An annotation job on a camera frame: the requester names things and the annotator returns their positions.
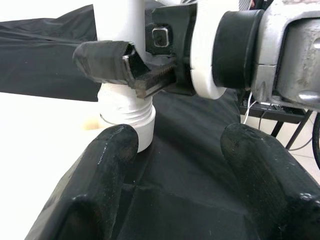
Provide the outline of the black cloth table cover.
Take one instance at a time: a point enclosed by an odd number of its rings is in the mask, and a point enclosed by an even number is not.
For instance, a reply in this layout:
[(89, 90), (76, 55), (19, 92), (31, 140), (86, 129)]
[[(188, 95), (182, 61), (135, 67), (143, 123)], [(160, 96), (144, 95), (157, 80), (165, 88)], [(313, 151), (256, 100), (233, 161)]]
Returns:
[[(57, 18), (0, 20), (0, 93), (97, 102), (98, 83), (72, 61), (97, 38), (94, 8)], [(236, 92), (217, 100), (158, 93), (153, 140), (125, 175), (109, 240), (257, 240), (220, 147), (240, 122)]]

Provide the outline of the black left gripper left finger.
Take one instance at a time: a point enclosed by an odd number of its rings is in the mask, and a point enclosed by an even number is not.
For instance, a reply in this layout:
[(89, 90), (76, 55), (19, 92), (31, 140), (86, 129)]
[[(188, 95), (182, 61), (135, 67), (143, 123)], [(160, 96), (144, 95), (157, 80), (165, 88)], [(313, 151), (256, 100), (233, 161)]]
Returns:
[(130, 125), (103, 130), (59, 180), (24, 240), (109, 240), (137, 152)]

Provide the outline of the black metal stand frame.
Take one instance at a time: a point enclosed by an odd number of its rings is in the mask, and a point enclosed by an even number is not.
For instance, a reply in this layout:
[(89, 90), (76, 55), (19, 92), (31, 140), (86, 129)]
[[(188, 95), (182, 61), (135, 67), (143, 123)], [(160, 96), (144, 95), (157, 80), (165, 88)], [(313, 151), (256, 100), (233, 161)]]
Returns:
[(296, 124), (297, 128), (285, 146), (285, 148), (289, 151), (301, 150), (302, 148), (306, 147), (309, 143), (312, 142), (312, 139), (310, 139), (304, 145), (297, 148), (292, 148), (294, 142), (298, 138), (299, 134), (302, 132), (302, 129), (307, 124), (307, 121), (314, 113), (312, 110), (272, 105), (270, 103), (254, 102), (248, 105), (248, 103), (246, 103), (245, 100), (241, 100), (238, 103), (238, 109), (240, 114), (243, 116), (259, 119), (257, 125), (258, 130), (262, 129), (263, 120), (275, 121), (275, 126), (273, 127), (272, 132), (270, 134), (274, 138), (278, 136), (280, 130), (282, 129), (285, 123)]

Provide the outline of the white plastic table leg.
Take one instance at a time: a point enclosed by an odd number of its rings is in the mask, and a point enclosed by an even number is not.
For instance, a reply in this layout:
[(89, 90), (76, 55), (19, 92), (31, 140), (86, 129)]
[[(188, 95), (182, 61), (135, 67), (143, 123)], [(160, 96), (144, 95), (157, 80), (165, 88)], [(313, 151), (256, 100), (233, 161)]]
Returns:
[[(140, 57), (146, 58), (145, 0), (95, 0), (93, 8), (98, 41), (131, 42)], [(97, 98), (101, 126), (132, 126), (139, 152), (151, 144), (156, 116), (152, 97), (137, 98), (127, 85), (103, 83)]]

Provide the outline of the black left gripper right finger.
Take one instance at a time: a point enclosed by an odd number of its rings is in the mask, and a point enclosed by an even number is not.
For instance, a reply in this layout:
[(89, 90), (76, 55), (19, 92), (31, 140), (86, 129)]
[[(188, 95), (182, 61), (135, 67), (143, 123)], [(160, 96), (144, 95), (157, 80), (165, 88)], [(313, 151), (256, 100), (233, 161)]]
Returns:
[(260, 240), (320, 240), (320, 184), (276, 138), (233, 123), (220, 146)]

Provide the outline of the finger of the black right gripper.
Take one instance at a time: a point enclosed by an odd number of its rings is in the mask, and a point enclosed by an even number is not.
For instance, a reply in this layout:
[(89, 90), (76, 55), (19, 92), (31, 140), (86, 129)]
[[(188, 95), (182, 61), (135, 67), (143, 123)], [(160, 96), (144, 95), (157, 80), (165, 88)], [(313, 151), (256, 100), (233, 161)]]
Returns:
[(176, 82), (175, 62), (157, 65), (145, 62), (135, 45), (127, 41), (83, 42), (72, 60), (90, 80), (127, 86), (145, 99)]

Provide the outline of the white plastic children table top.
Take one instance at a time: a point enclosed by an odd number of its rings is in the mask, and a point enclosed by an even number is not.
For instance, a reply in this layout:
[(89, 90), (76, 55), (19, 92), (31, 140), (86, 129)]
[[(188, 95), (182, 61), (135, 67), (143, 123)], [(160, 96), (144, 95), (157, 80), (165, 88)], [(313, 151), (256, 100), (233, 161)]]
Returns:
[(24, 240), (98, 135), (96, 102), (0, 93), (0, 240)]

